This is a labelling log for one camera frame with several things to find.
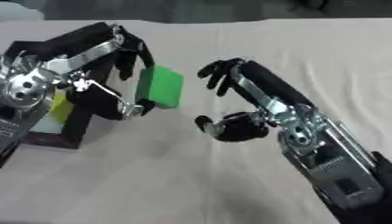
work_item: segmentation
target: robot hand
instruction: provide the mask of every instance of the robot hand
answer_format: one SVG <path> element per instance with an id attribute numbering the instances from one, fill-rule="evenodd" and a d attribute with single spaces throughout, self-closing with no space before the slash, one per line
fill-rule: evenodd
<path id="1" fill-rule="evenodd" d="M 55 89 L 91 113 L 110 120 L 142 116 L 155 105 L 131 104 L 105 85 L 115 66 L 122 80 L 137 57 L 154 65 L 147 45 L 119 25 L 92 24 L 47 41 L 15 41 L 0 61 L 0 151 L 14 150 L 20 139 L 48 111 Z M 107 65 L 107 73 L 93 71 Z"/>
<path id="2" fill-rule="evenodd" d="M 255 112 L 225 117 L 216 124 L 199 116 L 195 122 L 202 131 L 221 141 L 238 142 L 265 137 L 266 126 L 278 128 L 283 154 L 338 220 L 352 223 L 362 209 L 371 211 L 371 221 L 382 216 L 377 211 L 390 203 L 392 192 L 392 165 L 387 159 L 364 150 L 341 122 L 320 113 L 296 89 L 254 61 L 220 60 L 199 72 L 200 78 L 208 76 L 207 88 L 216 88 L 223 78 L 217 95 L 232 88 L 255 106 Z"/>

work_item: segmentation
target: white table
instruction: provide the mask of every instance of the white table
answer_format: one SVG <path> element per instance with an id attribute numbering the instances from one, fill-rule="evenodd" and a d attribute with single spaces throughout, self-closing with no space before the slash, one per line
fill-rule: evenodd
<path id="1" fill-rule="evenodd" d="M 91 23 L 0 24 L 0 50 L 14 39 L 49 39 Z M 0 170 L 0 222 L 336 223 L 281 155 L 275 132 L 219 143 L 195 128 L 198 115 L 251 109 L 233 93 L 214 97 L 196 77 L 218 58 L 250 57 L 269 67 L 343 120 L 367 149 L 392 158 L 391 19 L 118 23 L 185 76 L 181 107 L 126 122 L 95 117 L 78 152 L 21 147 Z"/>

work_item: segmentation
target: green block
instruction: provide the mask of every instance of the green block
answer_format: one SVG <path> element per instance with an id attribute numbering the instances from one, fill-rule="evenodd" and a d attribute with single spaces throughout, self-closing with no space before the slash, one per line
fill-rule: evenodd
<path id="1" fill-rule="evenodd" d="M 141 99 L 155 102 L 162 109 L 179 106 L 184 76 L 164 66 L 144 69 L 137 83 L 136 101 Z"/>

